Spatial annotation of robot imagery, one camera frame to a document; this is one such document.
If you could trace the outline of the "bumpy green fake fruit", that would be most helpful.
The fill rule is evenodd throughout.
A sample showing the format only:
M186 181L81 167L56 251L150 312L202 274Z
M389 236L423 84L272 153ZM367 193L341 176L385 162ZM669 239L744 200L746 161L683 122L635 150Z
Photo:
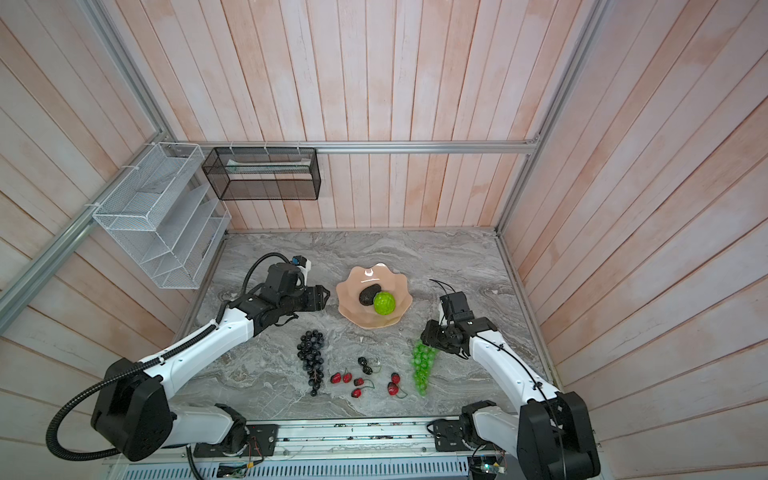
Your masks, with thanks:
M376 314L381 316L388 316L395 312L397 303L394 295L387 291L381 291L375 297L375 303L373 305Z

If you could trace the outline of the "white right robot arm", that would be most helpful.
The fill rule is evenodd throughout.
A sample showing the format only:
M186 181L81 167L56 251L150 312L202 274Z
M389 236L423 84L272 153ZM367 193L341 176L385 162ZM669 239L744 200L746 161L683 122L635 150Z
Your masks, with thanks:
M492 401L465 406L455 422L462 440L512 453L527 479L599 476L601 463L586 402L536 374L491 320L474 315L464 293L446 293L439 300L445 320L428 321L422 343L478 363L515 408L507 413Z

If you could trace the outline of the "dark purple grape bunch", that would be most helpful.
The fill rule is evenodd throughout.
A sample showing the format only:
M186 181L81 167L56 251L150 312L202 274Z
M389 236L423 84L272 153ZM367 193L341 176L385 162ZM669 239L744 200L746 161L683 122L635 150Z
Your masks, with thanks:
M297 358L302 362L308 376L310 395L315 397L323 386L324 358L322 350L325 345L324 334L319 330L307 330L297 344Z

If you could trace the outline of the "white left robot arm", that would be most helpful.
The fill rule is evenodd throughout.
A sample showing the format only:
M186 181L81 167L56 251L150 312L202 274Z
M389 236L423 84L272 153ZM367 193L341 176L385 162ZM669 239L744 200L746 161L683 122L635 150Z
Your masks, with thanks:
M226 456L246 450L247 421L234 408L170 405L195 375L222 355L301 312L321 311L330 296L310 286L311 263L303 256L271 265L266 279L223 304L215 319L174 345L139 362L121 359L105 375L91 425L131 461L165 447L208 444Z

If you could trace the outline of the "green grape bunch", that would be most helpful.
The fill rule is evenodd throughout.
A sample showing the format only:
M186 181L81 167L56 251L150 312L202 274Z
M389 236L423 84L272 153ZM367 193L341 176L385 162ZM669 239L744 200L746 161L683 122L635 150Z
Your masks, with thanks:
M434 367L438 350L418 340L412 350L413 381L416 391L425 396L429 378Z

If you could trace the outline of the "dark fake avocado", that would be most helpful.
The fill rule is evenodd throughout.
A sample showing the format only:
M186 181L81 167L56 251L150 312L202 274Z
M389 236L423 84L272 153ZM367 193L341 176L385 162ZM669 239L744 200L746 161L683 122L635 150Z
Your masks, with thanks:
M375 297L382 291L382 287L376 284L370 284L360 291L358 301L362 306L373 306Z

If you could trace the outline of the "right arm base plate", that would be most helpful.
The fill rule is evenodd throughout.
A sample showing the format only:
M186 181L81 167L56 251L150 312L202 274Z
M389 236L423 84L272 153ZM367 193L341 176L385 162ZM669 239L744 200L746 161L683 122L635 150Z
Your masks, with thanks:
M436 419L427 425L439 452L473 450L482 444L471 421L465 417L457 420Z

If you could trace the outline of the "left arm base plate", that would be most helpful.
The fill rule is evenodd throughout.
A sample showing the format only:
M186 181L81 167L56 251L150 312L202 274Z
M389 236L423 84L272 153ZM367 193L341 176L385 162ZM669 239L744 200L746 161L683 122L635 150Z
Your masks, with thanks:
M218 444L196 444L193 455L196 458L215 457L271 457L279 439L278 424L248 424L228 434Z

